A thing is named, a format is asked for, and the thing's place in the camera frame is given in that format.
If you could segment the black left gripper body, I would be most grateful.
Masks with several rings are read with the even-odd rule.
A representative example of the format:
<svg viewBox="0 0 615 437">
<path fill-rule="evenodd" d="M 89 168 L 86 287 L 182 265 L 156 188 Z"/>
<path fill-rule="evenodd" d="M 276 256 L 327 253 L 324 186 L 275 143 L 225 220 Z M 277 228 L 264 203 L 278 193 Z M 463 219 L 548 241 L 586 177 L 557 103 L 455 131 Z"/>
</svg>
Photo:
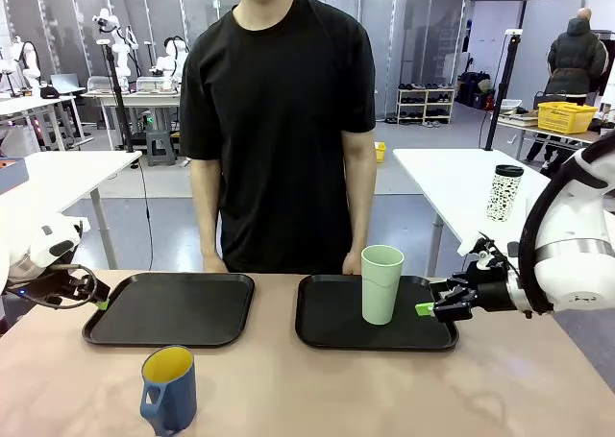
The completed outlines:
<svg viewBox="0 0 615 437">
<path fill-rule="evenodd" d="M 9 282 L 8 293 L 30 303 L 62 303 L 64 299 L 74 301 L 71 296 L 75 288 L 70 273 L 75 269 L 75 266 L 52 266 L 37 278 Z"/>
</svg>

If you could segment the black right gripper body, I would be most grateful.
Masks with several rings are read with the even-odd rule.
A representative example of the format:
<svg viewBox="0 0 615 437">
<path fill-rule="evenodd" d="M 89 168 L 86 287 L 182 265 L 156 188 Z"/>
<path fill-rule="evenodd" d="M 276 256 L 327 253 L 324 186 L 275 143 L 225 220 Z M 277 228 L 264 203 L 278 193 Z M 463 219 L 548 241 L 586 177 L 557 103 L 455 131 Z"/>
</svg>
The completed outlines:
<svg viewBox="0 0 615 437">
<path fill-rule="evenodd" d="M 476 285 L 474 306 L 487 312 L 510 310 L 510 296 L 504 280 L 488 281 Z"/>
</svg>

